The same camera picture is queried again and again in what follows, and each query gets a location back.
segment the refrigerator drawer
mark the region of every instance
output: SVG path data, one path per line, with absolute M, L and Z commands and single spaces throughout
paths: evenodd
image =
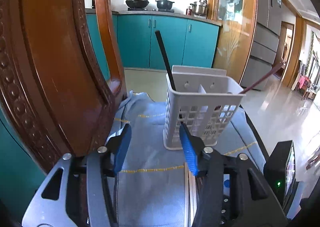
M 243 78 L 241 80 L 240 86 L 248 87 L 257 82 L 260 78 L 262 78 L 266 73 L 271 70 L 271 65 L 259 60 L 254 57 L 250 57 L 247 63 L 247 67 L 245 69 Z M 267 80 L 262 81 L 260 84 L 256 85 L 253 89 L 263 90 Z
M 278 48 L 279 38 L 271 30 L 257 23 L 254 41 L 276 52 Z
M 253 42 L 250 55 L 262 59 L 270 64 L 273 64 L 273 61 L 276 57 L 276 52 L 266 48 L 265 46 L 259 43 Z

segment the wooden chair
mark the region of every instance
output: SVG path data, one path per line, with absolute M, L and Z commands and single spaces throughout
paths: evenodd
M 110 0 L 96 0 L 96 10 L 108 82 L 84 0 L 0 0 L 2 110 L 46 172 L 64 153 L 81 156 L 104 145 L 127 95 Z

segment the bolt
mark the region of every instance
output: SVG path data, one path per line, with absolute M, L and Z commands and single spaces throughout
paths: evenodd
M 212 153 L 213 149 L 212 149 L 212 147 L 204 147 L 203 151 L 204 151 L 204 153 Z
M 63 158 L 64 160 L 69 160 L 71 157 L 72 157 L 71 153 L 65 153 L 65 154 L 62 156 L 62 158 Z
M 107 149 L 106 146 L 101 146 L 101 147 L 98 148 L 98 152 L 99 152 L 99 153 L 105 153 L 107 150 L 108 150 L 108 149 Z
M 240 158 L 241 160 L 247 160 L 247 159 L 248 159 L 248 156 L 247 156 L 247 154 L 241 153 L 241 154 L 239 155 L 239 158 Z

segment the gray refrigerator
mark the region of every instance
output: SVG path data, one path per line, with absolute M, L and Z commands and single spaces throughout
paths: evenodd
M 248 87 L 272 69 L 281 30 L 281 0 L 258 0 L 256 32 L 240 85 Z M 263 90 L 267 79 L 254 89 Z

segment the kitchen floor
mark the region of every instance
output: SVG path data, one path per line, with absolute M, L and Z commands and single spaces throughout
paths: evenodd
M 157 102 L 166 100 L 165 72 L 125 69 L 127 90 L 146 92 Z M 320 146 L 320 111 L 310 100 L 284 87 L 275 76 L 264 91 L 251 90 L 242 106 L 256 127 L 269 154 L 277 142 L 293 140 L 297 181 L 316 181 L 319 165 L 306 171 L 306 163 Z

